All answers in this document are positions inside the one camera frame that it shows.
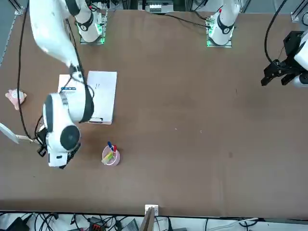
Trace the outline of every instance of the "pink object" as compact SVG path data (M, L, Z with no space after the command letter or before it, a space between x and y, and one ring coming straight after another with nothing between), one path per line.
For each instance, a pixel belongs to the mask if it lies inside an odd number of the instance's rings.
M11 103L14 105L15 109L18 110L18 98L17 98L17 89L9 90L9 93L5 94L5 97L8 98ZM19 97L20 97L20 104L25 101L25 98L27 97L26 93L23 93L21 90L19 91Z
M104 157L107 156L110 152L112 152L112 150L107 145L103 150L102 163L107 166L116 166L120 162L120 152L118 150L116 150L116 152L114 153L114 157L112 157L111 160L109 160L107 163L103 162Z

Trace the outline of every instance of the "floor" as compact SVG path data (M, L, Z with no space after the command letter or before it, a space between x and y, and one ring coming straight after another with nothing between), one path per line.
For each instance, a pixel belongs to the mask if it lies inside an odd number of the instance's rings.
M13 214L5 214L0 217L0 229L6 229L9 227L9 225L17 218L25 215L24 213L13 213ZM34 231L34 222L35 217L37 215L34 214L27 223L30 227L30 231ZM73 223L71 225L71 219L73 215L72 214L61 214L59 215L58 220L52 220L50 222L50 227L54 231L70 231L75 230L76 224ZM77 215L77 225L79 228L88 228L89 223L81 216ZM123 219L122 226L126 226L128 223L130 223L133 219L136 220L138 227L140 227L142 223L142 217L128 217ZM154 224L154 231L164 231L168 229L168 220L166 217L157 217L157 221L159 223L159 226L157 225L157 222ZM173 230L180 229L180 228L186 228L188 231L203 231L205 230L205 223L206 218L170 218L171 225ZM209 219L207 223L207 231L214 231L217 230L216 227L219 226L225 226L229 225L231 223L235 222L235 220L219 220L219 219ZM39 227L41 227L42 219L38 218L37 220L37 230ZM229 229L224 229L229 231L244 231L245 228L241 227L240 225L236 224L233 227ZM273 222L258 222L256 225L249 228L251 231L308 231L308 225L307 224L286 224L286 223L273 223Z

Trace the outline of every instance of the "yellow marker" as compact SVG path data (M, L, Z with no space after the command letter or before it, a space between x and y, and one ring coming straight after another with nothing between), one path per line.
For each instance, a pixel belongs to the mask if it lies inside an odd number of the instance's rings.
M105 163L108 163L108 161L111 160L112 157L113 157L113 152L110 152L103 158L103 161Z

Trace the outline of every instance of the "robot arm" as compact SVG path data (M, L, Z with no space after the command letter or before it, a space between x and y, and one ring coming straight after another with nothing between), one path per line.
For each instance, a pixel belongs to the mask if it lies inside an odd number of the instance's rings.
M296 87L308 87L308 31L291 31L283 40L287 58L273 60L264 69L261 85L266 86L275 77L283 77L282 85L292 82Z
M75 81L74 92L52 93L43 105L44 128L38 133L47 147L51 167L64 167L80 147L80 131L74 122L89 121L94 105L85 83L75 48L69 40L64 19L75 16L84 40L95 40L97 14L88 8L85 0L30 0L30 20L37 45L48 55L65 63Z
M238 0L224 0L223 6L214 14L214 26L209 37L217 45L222 46L228 43L239 12Z

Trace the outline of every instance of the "wires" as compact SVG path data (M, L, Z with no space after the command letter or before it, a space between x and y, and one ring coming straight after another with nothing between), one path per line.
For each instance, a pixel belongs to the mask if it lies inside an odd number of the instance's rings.
M274 14L271 22L269 23L269 27L268 29L266 30L266 33L265 33L265 38L264 38L264 52L265 52L265 55L266 55L266 58L268 59L268 61L275 65L278 69L280 70L290 70L290 68L284 68L284 67L280 67L278 66L276 63L274 63L273 60L270 59L270 56L268 54L268 48L267 48L267 43L268 43L268 36L269 36L269 30L271 28L271 26L273 25L277 15L279 14L280 10L282 9L282 7L284 6L284 4L287 2L288 0L283 0L283 2L281 3L281 5L279 6L279 8L277 9L276 13Z
M174 16L174 15L165 14L165 16L172 17L172 18L176 18L176 19L179 19L179 20L181 20L181 21L184 21L184 22L186 22L186 23L190 23L190 24L193 24L193 25L196 25L196 26L201 26L201 27L205 27L205 28L211 28L210 26L206 26L206 25L199 24L199 23L194 23L194 22L188 21L188 20L183 19L183 18L179 18L179 17Z
M204 231L206 231L206 229L207 229L207 223L208 223L208 219L206 219Z
M110 229L108 229L108 231L112 230L118 223L120 223L122 220L124 220L127 217L128 216L125 216L125 217L121 218L120 220L116 221L115 224L113 226L111 226Z
M48 223L47 223L47 227L46 227L46 230L45 230L45 231L47 231L47 229L49 229L49 230L51 229L50 226L49 226L49 223L51 222L51 219L52 219L52 217L50 217L50 219L49 219L49 221L48 221Z
M308 13L308 12L304 13L304 14L303 14L303 17L302 17L302 24L305 25L305 26L308 26L308 24L304 23L304 17L305 17L305 15L306 15L307 13Z
M258 221L254 221L253 223L251 223L251 224L249 224L249 225L247 224L246 221L244 221L244 223L245 223L244 225L241 224L241 223L239 223L239 225L242 226L242 227L244 227L244 228L246 228L246 230L248 231L248 228L249 228L249 227L252 227L252 226L254 226L254 225L256 225L256 224L258 223Z
M48 220L48 218L52 218L53 214L50 213L50 214L47 215L47 217L45 217L44 214L42 214L42 215L39 214L39 216L43 219L43 223L41 224L38 231L43 231L43 227L44 227L45 223L47 224L47 228L49 229L49 231L52 231L52 228L49 226L49 223L47 222L47 220Z
M158 230L161 231L161 230L160 230L160 227L159 227L159 222L158 222L158 220L157 220L157 217L155 217L155 220L156 220L156 222L157 222Z
M75 37L74 37L74 34L73 34L73 31L72 31L72 28L71 28L71 25L68 21L68 19L65 20L66 23L68 24L68 27L69 27L69 30L70 30L70 34L72 35L72 38L73 38L73 41L74 41L74 48L75 48L75 52L76 52L76 56L77 56L77 59L78 59L78 62L79 62L79 67L80 67L80 71L81 71L81 74L82 74L82 77L83 77L83 81L85 81L84 79L84 72L83 72L83 68L82 68L82 65L81 65L81 61L80 61L80 57L79 57L79 53L78 53L78 50L77 50L77 44L76 44L76 40L75 40ZM82 83L83 85L85 85L85 87L88 87L91 89L93 95L92 95L92 99L94 98L94 90L91 86L89 86L88 84L86 84L85 82L81 82L73 77L70 77L70 79L68 80L68 82L73 79L79 83Z
M17 101L18 101L18 109L19 109L20 120L21 120L21 123L23 125L23 129L25 131L25 134L26 134L26 136L28 136L29 139L33 140L35 138L31 138L30 134L28 133L28 131L26 129L26 125L25 125L25 121L24 121L24 116L23 116L23 112L22 112L22 109L21 109L20 95L19 95L19 90L20 90L20 72L21 72L21 49L22 49L22 46L23 46L24 29L25 29L27 13L28 13L28 9L29 9L29 2L30 2L30 0L28 0L27 7L26 7L26 10L25 10L23 24L22 24L22 27L21 27L20 42L19 42L18 74L17 74Z
M194 11L198 10L199 7L202 6L202 4L203 4L203 6L205 6L205 5L207 4L207 2L208 2L208 0L203 0L203 1L197 6L197 8L194 9Z
M193 11L199 18L201 18L201 19L203 19L203 20L206 20L207 19L207 17L202 17L199 13L198 13L198 11Z
M228 225L222 225L222 226L217 226L217 227L208 229L208 231L217 231L217 230L221 230L221 229L227 229L227 228L231 228L231 227L233 227L234 225L237 225L237 224L239 224L239 223L246 222L246 221L257 220L257 219L258 219L258 218L250 218L250 219L245 219L245 220L238 220L238 221L235 221L235 222L230 223L230 224L228 224Z
M281 56L281 54L282 54L283 49L284 49L284 46L281 48L280 54L279 54L279 56L278 56L278 58L277 58L277 59L279 59L279 58L280 58L280 56Z

